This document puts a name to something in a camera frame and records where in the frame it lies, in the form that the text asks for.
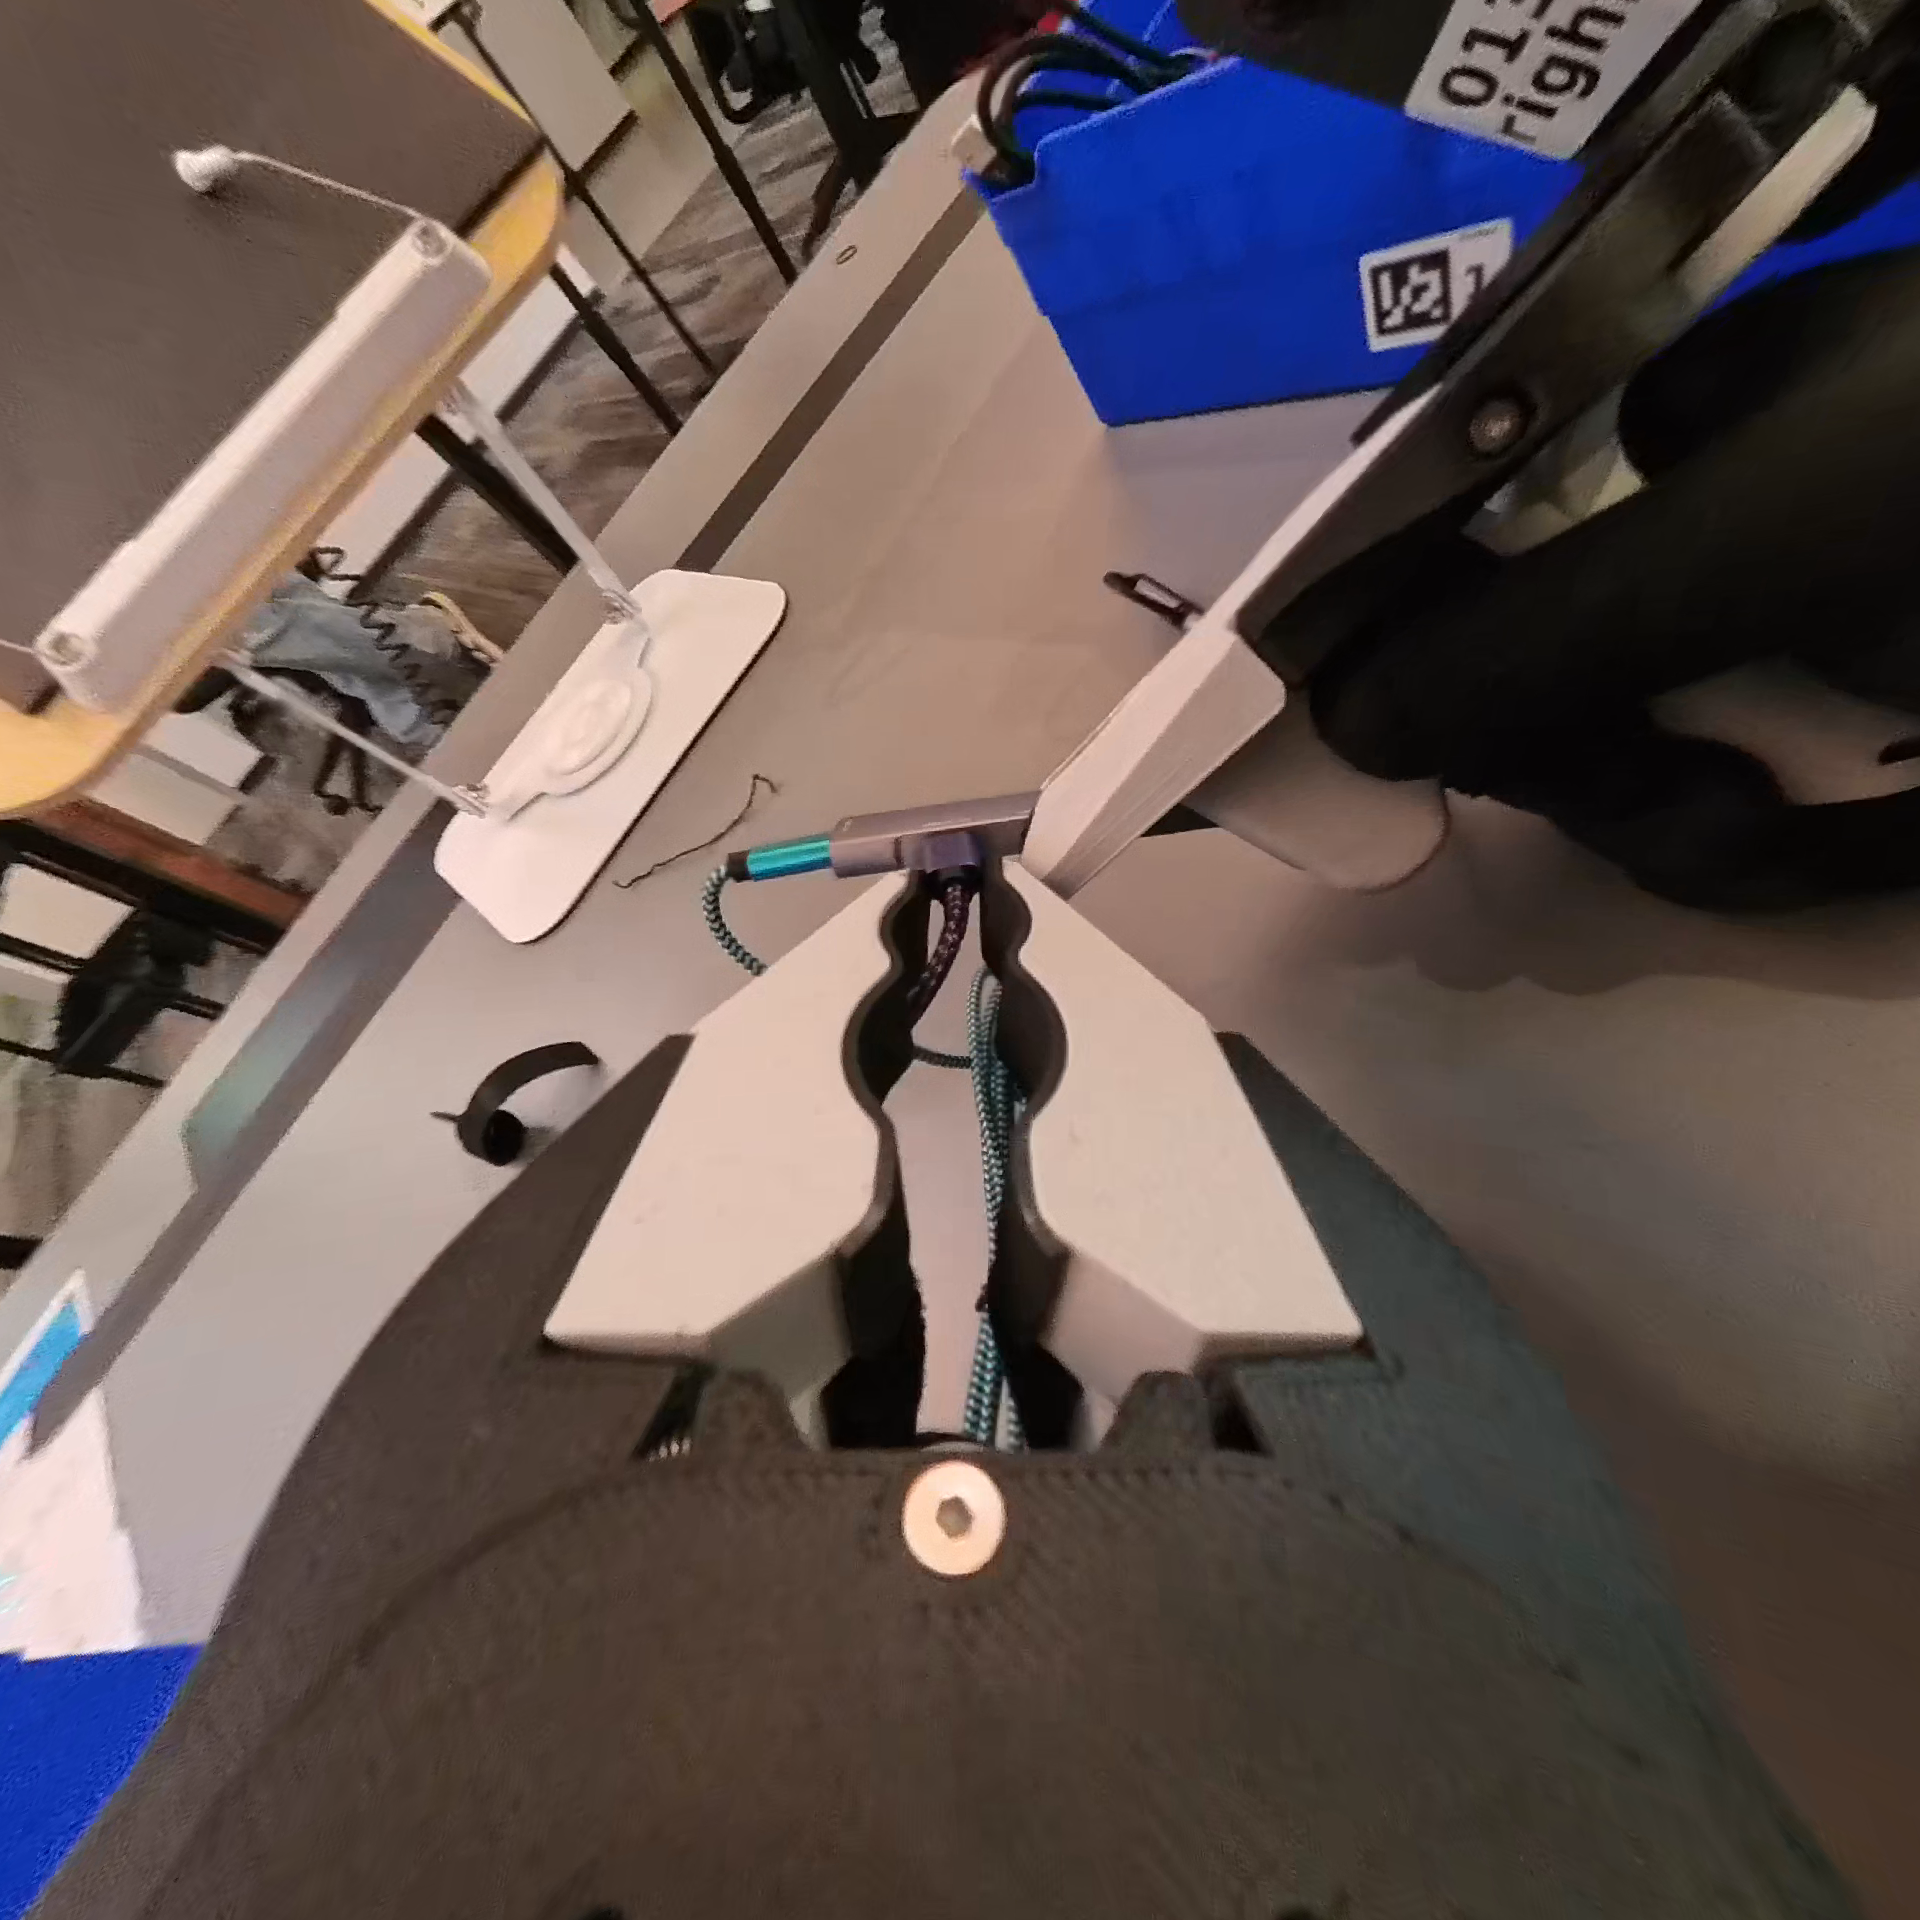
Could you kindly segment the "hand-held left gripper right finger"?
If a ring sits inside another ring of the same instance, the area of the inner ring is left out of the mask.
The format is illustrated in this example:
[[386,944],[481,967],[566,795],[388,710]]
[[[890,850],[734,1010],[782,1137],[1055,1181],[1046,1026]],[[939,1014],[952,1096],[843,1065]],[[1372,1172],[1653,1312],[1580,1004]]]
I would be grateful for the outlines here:
[[994,1334],[1103,1400],[1160,1371],[1349,1355],[1360,1318],[1210,1022],[1034,875],[994,875],[1021,1095]]

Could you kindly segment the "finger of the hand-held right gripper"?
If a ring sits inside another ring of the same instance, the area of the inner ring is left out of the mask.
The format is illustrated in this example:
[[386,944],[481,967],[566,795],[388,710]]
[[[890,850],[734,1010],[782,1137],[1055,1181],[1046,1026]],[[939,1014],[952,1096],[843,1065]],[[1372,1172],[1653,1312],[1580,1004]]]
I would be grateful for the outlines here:
[[1434,780],[1382,780],[1310,719],[1310,680],[1409,579],[1447,492],[1423,488],[1435,395],[1322,476],[1038,795],[1038,877],[1078,893],[1179,805],[1337,890],[1387,890],[1450,836]]

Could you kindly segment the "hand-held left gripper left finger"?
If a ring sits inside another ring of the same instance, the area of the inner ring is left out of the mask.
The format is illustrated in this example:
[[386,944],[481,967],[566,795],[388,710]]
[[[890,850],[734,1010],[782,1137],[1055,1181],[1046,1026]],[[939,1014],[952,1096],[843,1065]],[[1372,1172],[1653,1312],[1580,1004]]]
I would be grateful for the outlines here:
[[691,1028],[547,1342],[758,1371],[782,1394],[852,1355],[843,1272],[883,1217],[895,1150],[847,1040],[899,972],[883,920],[900,901],[905,881],[867,881]]

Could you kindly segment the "grey usb hub with cable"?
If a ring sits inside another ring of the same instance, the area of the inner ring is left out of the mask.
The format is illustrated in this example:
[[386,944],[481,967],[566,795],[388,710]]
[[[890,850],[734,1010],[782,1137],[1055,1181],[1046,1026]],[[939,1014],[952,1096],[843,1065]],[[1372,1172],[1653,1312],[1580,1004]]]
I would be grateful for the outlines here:
[[[1185,634],[1199,618],[1201,604],[1179,595],[1144,571],[1108,571],[1103,587],[1117,590],[1139,610],[1157,612],[1162,624]],[[947,864],[962,854],[1017,854],[1027,842],[1027,826],[1040,793],[994,793],[984,801],[949,801],[930,805],[900,805],[889,813],[858,813],[838,819],[829,830],[829,873],[836,877],[864,877],[890,873],[930,873],[939,851]],[[1193,805],[1176,804],[1146,836],[1209,830],[1210,823]]]

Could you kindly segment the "blue bin with square tag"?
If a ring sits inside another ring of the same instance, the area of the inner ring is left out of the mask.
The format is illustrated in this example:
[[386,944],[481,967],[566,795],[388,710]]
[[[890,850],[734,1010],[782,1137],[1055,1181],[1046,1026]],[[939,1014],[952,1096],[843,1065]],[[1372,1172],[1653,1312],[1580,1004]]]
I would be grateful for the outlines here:
[[1387,389],[1727,4],[1046,4],[952,140],[1103,424]]

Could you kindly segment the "person's right hand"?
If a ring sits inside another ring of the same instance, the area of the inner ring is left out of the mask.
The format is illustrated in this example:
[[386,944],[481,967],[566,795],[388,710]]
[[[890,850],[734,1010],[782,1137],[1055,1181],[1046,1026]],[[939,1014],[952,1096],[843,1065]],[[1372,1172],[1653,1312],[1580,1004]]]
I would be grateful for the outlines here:
[[1359,772],[1546,819],[1653,897],[1768,914],[1917,889],[1917,789],[1793,804],[1653,702],[1917,610],[1917,350],[1866,333],[1641,492],[1511,559],[1457,542],[1310,680]]

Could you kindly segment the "black thread scrap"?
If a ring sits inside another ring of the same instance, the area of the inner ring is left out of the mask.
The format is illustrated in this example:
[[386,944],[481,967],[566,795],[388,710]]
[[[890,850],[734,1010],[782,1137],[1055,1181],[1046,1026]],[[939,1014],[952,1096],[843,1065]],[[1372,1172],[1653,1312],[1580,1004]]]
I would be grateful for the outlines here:
[[753,816],[758,804],[772,801],[772,795],[779,795],[779,780],[768,777],[765,771],[752,772],[743,801],[719,830],[711,830],[704,839],[698,839],[691,844],[681,844],[677,851],[650,860],[644,868],[635,868],[632,875],[612,877],[611,885],[617,890],[631,890],[631,889],[650,881],[653,875],[662,875],[666,868],[681,864],[685,860],[722,850]]

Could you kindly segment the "white stand with clear arms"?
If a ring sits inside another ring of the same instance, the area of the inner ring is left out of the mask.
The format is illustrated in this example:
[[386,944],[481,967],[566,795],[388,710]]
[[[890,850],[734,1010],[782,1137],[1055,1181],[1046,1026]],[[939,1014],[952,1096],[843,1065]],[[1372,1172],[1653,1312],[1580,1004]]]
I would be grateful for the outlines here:
[[453,811],[434,868],[507,944],[547,938],[778,637],[779,584],[653,571],[627,584],[465,382],[448,410],[475,432],[583,568],[600,627],[475,780],[394,759]]

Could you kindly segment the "white printed paper sheet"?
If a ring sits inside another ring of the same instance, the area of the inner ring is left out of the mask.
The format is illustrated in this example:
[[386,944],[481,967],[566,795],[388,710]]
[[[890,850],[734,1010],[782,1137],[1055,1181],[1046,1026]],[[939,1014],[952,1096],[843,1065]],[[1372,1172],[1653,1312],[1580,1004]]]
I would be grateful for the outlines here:
[[2,1655],[26,1661],[148,1642],[102,1394],[37,1439],[40,1400],[92,1323],[76,1271],[2,1360]]

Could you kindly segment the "dark board with wooden rim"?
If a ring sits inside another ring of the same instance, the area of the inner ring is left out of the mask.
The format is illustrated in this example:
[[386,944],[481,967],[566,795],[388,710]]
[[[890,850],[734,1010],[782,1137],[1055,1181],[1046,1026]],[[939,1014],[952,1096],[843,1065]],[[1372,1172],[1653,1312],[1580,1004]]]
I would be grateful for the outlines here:
[[2,816],[79,795],[559,252],[401,4],[2,4]]

